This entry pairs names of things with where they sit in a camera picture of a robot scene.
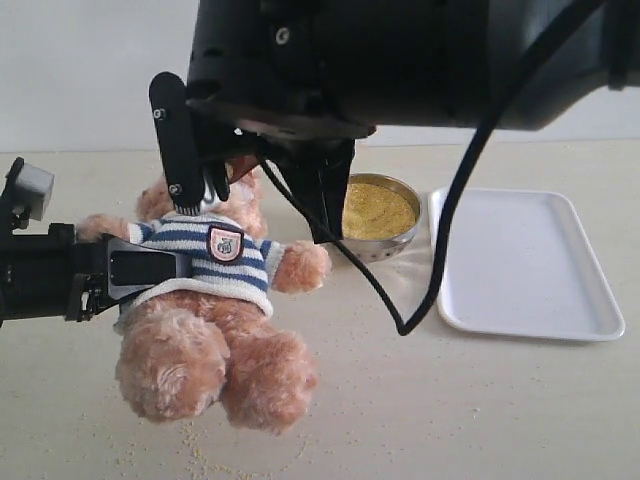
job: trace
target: white wall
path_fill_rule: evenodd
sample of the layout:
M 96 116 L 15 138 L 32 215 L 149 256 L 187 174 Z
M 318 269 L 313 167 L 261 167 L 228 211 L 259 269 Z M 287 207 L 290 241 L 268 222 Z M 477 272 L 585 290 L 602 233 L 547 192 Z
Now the white wall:
M 0 151 L 155 149 L 147 88 L 183 78 L 197 0 L 0 0 Z M 596 92 L 550 128 L 500 140 L 639 138 L 640 92 Z M 376 145 L 469 132 L 382 128 Z

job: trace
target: white tray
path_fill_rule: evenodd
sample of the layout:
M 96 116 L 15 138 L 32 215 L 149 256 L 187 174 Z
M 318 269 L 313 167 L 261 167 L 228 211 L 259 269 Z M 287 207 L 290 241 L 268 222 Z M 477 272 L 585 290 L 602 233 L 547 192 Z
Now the white tray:
M 447 191 L 429 196 L 433 247 Z M 605 341 L 625 331 L 573 205 L 547 192 L 465 191 L 438 309 L 453 327 L 476 333 Z

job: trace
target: table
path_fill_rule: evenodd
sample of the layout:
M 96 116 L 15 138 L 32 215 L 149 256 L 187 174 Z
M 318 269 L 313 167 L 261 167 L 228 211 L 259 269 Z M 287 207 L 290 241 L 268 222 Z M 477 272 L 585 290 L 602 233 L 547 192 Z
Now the table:
M 426 194 L 448 185 L 463 151 L 362 147 L 353 169 Z M 13 158 L 0 156 L 0 167 Z M 98 211 L 131 218 L 135 197 L 160 174 L 155 152 L 25 158 L 56 174 L 36 232 Z M 83 324 L 7 322 L 0 478 L 640 478 L 640 141 L 491 144 L 471 185 L 553 190 L 574 202 L 625 315 L 622 339 L 485 338 L 451 329 L 435 312 L 402 338 L 364 278 L 337 262 L 322 290 L 273 296 L 276 323 L 300 331 L 317 353 L 321 383 L 308 417 L 271 438 L 230 428 L 217 407 L 193 422 L 139 421 L 113 378 L 115 311 Z M 309 238 L 266 179 L 265 187 L 274 238 Z M 426 288 L 427 240 L 425 228 L 405 255 L 372 266 L 405 315 Z

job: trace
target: badge patch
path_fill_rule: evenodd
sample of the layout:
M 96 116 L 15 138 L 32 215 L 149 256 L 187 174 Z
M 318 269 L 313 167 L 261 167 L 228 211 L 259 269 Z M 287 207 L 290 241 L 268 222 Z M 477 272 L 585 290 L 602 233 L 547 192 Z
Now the badge patch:
M 209 253 L 220 263 L 231 263 L 242 255 L 244 233 L 212 225 L 209 229 Z

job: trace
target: stuffed animal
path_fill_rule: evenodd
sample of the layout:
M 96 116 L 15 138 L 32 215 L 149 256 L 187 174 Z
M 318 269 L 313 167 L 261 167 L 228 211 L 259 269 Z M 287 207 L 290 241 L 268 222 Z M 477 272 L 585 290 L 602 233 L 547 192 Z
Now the stuffed animal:
M 116 380 L 138 416 L 163 423 L 219 402 L 231 425 L 279 435 L 307 412 L 315 361 L 297 333 L 270 323 L 268 290 L 315 290 L 331 261 L 313 242 L 265 239 L 261 198 L 252 172 L 232 185 L 227 202 L 185 217 L 160 178 L 138 197 L 138 222 L 98 214 L 78 225 L 80 241 L 108 233 L 192 257 L 193 278 L 145 291 L 122 306 L 115 324 Z

